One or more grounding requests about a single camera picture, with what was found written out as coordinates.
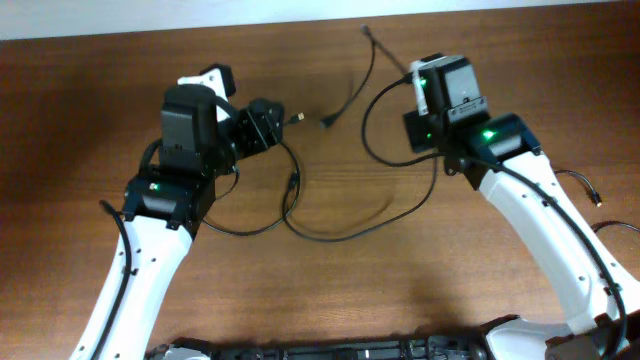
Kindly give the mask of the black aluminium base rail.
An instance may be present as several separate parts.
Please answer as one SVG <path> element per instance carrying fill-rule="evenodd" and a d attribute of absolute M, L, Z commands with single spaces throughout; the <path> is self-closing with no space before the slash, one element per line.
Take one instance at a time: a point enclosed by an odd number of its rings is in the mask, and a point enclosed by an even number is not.
<path fill-rule="evenodd" d="M 180 337 L 146 351 L 146 359 L 208 360 L 491 360 L 496 356 L 478 330 L 318 341 L 214 343 Z"/>

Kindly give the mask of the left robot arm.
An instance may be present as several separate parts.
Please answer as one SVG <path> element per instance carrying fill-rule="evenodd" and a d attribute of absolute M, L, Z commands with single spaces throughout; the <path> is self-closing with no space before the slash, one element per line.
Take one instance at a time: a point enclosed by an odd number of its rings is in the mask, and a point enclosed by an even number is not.
<path fill-rule="evenodd" d="M 236 109 L 200 84 L 169 88 L 160 118 L 161 137 L 145 149 L 122 208 L 101 204 L 119 238 L 74 359 L 144 357 L 171 280 L 216 200 L 217 178 L 283 139 L 282 104 L 258 98 Z"/>

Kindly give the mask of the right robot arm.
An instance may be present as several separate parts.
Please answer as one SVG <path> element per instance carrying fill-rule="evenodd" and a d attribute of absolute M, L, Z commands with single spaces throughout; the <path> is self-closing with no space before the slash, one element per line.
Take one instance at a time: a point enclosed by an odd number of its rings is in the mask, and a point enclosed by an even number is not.
<path fill-rule="evenodd" d="M 409 67 L 416 109 L 405 123 L 414 152 L 442 155 L 509 222 L 550 282 L 564 320 L 519 316 L 488 324 L 492 359 L 636 359 L 639 282 L 573 205 L 540 142 L 517 115 L 493 117 L 474 69 L 441 53 Z"/>

